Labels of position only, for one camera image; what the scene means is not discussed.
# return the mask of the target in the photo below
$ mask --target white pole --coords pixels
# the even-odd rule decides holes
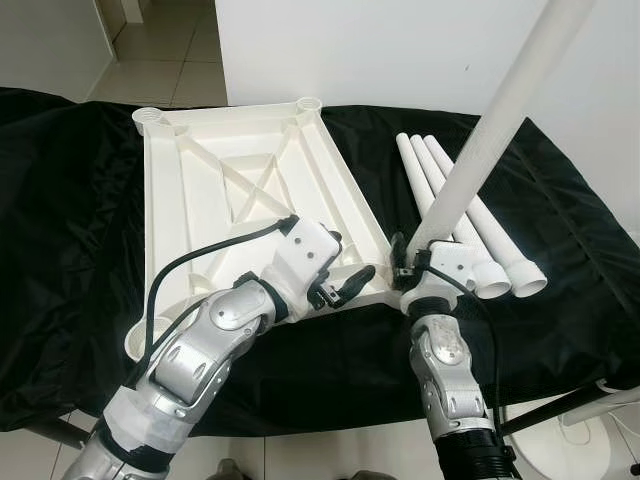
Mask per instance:
[[[559,62],[595,0],[549,0],[407,249],[408,265],[431,240],[446,238],[525,118],[525,107]]]
[[[422,141],[420,135],[411,137],[411,145],[418,156],[418,161],[422,167],[422,171],[431,185],[433,193],[438,192],[445,183],[445,177],[436,165],[435,160],[429,153],[427,146]],[[476,259],[473,264],[473,273],[476,282],[476,294],[480,298],[496,298],[509,291],[511,282],[507,274],[496,263],[487,247],[482,243],[478,232],[473,228],[469,217],[462,214],[460,221],[453,229],[453,237],[460,243],[472,245],[476,249]]]
[[[447,152],[431,135],[424,137],[424,145],[431,152],[439,170],[445,176],[448,176],[454,166]],[[504,231],[502,225],[477,195],[471,199],[467,214],[493,258],[507,272],[511,279],[513,294],[516,297],[534,295],[547,285],[547,278],[544,273],[540,271],[535,263],[525,258],[520,249],[513,243],[509,234]]]

